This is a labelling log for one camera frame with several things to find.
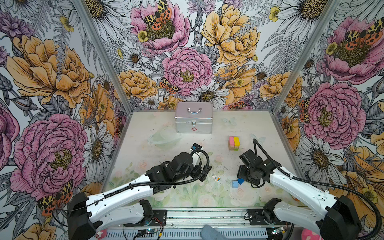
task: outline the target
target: wall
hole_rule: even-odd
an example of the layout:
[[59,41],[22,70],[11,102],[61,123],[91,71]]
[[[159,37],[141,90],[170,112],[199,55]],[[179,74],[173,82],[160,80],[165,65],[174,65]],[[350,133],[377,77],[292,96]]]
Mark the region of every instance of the wall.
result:
[[[113,10],[121,17],[115,19],[87,4],[133,108],[175,109],[180,101],[209,101],[215,109],[266,109],[285,85],[326,2],[167,0],[171,17],[161,17],[163,23],[152,20],[161,12],[155,0],[119,2]],[[99,8],[114,5],[100,2]],[[292,107],[301,98],[302,82],[298,78],[287,97]]]
[[[384,214],[384,2],[344,1],[300,73],[300,102],[280,106],[290,146],[306,178],[348,186],[370,198]],[[353,41],[360,33],[365,41]],[[364,233],[375,215],[362,199],[355,204]]]
[[68,0],[0,1],[1,239],[68,239],[73,194],[98,193],[127,120]]

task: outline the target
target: table surface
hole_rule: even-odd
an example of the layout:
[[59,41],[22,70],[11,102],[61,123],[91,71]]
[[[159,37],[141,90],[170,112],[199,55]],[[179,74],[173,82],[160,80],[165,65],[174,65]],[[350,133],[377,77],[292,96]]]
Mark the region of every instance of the table surface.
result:
[[[104,190],[134,180],[155,165],[171,161],[180,152],[189,152],[193,143],[204,147],[212,170],[204,182],[171,188],[149,197],[153,208],[163,207],[259,207],[277,197],[292,205],[302,205],[279,187],[266,183],[259,189],[244,182],[232,188],[237,180],[239,156],[253,150],[256,137],[267,153],[289,171],[295,172],[267,111],[214,111],[212,134],[178,134],[174,111],[134,112]],[[228,150],[228,137],[238,136],[239,151]],[[221,178],[216,182],[212,175]]]

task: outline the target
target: case handle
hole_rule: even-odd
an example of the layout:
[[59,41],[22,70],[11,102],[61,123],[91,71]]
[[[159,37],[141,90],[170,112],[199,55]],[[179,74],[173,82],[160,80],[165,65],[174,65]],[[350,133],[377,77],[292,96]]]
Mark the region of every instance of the case handle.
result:
[[197,113],[201,112],[201,108],[199,108],[199,111],[198,111],[198,112],[191,112],[191,109],[188,108],[188,112],[190,112],[190,113],[192,113],[192,114],[197,114]]

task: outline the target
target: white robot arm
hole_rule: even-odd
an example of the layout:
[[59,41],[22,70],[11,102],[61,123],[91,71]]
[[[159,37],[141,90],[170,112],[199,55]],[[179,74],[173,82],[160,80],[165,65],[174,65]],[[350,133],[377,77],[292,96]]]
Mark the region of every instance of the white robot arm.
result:
[[[371,239],[379,232],[382,224],[380,212],[363,194],[344,186],[300,179],[274,161],[256,139],[253,139],[253,143],[255,152],[248,150],[240,156],[244,165],[239,167],[237,177],[251,183],[252,186],[256,185],[255,188],[270,182],[286,190],[310,208],[292,206],[273,198],[263,207],[264,219],[268,223],[278,220],[291,222],[321,235],[324,240],[365,240]],[[256,145],[267,156],[266,160],[263,161],[257,155]],[[346,196],[337,198],[309,183],[343,189],[363,198],[376,214],[376,226],[373,231],[367,236],[357,237],[362,226],[353,202]]]
[[[207,164],[197,164],[202,153]],[[76,194],[68,207],[69,240],[88,240],[97,231],[123,223],[147,225],[154,213],[147,200],[130,206],[131,202],[143,199],[172,186],[187,184],[196,180],[204,181],[211,170],[209,156],[198,144],[193,144],[191,153],[182,152],[171,162],[154,166],[137,179],[110,191],[86,196]],[[190,180],[178,180],[192,177]]]

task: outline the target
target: yellow block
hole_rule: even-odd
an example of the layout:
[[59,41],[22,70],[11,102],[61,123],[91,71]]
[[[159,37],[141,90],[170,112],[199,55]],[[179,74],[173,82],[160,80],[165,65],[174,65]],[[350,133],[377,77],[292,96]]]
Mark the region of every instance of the yellow block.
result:
[[233,139],[235,140],[235,147],[240,146],[239,138],[238,137],[233,137]]

